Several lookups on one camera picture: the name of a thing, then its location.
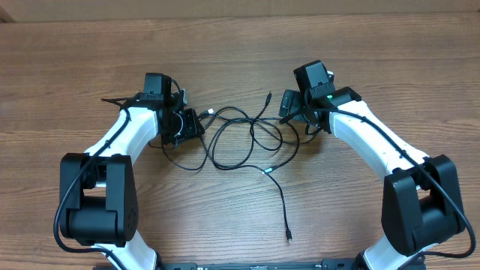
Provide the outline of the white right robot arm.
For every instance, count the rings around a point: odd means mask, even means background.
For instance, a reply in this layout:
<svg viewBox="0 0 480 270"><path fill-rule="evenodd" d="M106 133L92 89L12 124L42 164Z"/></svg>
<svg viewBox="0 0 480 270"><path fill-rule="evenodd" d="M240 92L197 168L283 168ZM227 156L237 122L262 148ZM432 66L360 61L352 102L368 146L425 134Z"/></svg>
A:
<svg viewBox="0 0 480 270"><path fill-rule="evenodd" d="M382 238L354 258L323 259L321 269L425 269L435 245L471 231L451 159L402 140L353 89L336 88L320 60L293 74L298 90L285 91L280 121L303 121L343 140L383 182Z"/></svg>

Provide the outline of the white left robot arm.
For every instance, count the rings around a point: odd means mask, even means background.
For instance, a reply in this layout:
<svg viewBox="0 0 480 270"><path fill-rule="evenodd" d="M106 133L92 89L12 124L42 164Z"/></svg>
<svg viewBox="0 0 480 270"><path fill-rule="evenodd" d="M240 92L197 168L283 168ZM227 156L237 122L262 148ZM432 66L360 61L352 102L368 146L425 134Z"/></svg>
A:
<svg viewBox="0 0 480 270"><path fill-rule="evenodd" d="M115 269L162 269L159 253L138 231L140 210L133 166L156 137L177 146L204 129L186 91L162 73L147 73L141 92L110 98L119 108L109 131L83 153L60 163L59 204L53 221L56 244L72 254L103 254Z"/></svg>

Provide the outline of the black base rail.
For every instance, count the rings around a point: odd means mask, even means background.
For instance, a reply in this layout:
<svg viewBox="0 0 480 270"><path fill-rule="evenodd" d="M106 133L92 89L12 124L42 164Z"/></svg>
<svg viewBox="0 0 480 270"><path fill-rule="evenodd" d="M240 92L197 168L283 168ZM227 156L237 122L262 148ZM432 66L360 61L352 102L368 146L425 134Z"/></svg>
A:
<svg viewBox="0 0 480 270"><path fill-rule="evenodd" d="M259 262L197 265L194 262L163 263L160 270L367 270L358 259L323 259L320 262Z"/></svg>

